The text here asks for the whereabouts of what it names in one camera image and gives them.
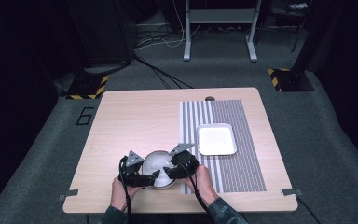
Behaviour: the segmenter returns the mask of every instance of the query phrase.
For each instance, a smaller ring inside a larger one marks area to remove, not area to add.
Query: yellow and black tape
[[[283,69],[269,69],[268,70],[269,77],[271,78],[272,85],[274,86],[275,91],[282,91],[279,81],[274,74],[276,71],[290,71],[290,69],[283,68]]]
[[[87,94],[87,95],[66,95],[66,99],[72,99],[72,100],[98,99],[103,94],[103,90],[104,90],[104,87],[106,86],[107,79],[108,79],[108,76],[104,77],[101,80],[101,85],[98,88],[98,90],[96,90],[92,94]]]

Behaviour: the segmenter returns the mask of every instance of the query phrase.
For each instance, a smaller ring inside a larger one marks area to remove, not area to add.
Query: human hand
[[[131,201],[139,189],[141,189],[141,187],[127,187],[127,192],[130,195]],[[124,191],[123,184],[117,177],[112,183],[112,198],[110,200],[110,205],[122,212],[127,208],[126,192]]]
[[[199,165],[196,173],[192,176],[192,178],[197,183],[197,190],[199,191],[202,200],[207,206],[209,206],[219,197],[216,191],[213,189],[212,179],[208,167],[202,164]],[[191,190],[194,191],[193,184],[191,183],[189,177],[183,181],[191,188]]]

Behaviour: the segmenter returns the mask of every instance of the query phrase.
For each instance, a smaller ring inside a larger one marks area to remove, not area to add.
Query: white bowl
[[[142,174],[151,175],[159,170],[159,176],[155,180],[156,189],[167,189],[173,185],[174,179],[170,179],[162,167],[173,168],[172,156],[167,151],[154,151],[146,156],[142,165]]]

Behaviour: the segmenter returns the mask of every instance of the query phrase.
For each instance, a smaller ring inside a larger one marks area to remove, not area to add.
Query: wooden table
[[[239,212],[294,211],[294,195],[269,120],[255,88],[157,91],[107,91],[101,100],[63,211],[69,214],[104,213],[110,203],[111,183],[118,163],[134,150],[141,157],[152,151],[171,151],[179,142],[179,102],[241,100],[254,141],[267,191],[219,194]],[[169,189],[148,187],[131,203],[133,213],[202,213],[194,195],[181,194],[180,184]]]

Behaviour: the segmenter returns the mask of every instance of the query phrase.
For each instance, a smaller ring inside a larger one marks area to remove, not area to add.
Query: black and white striped mat
[[[180,142],[196,144],[197,128],[211,123],[230,124],[237,143],[228,156],[201,155],[197,145],[189,149],[210,169],[216,192],[266,191],[241,100],[180,102]],[[191,190],[182,185],[181,192]]]

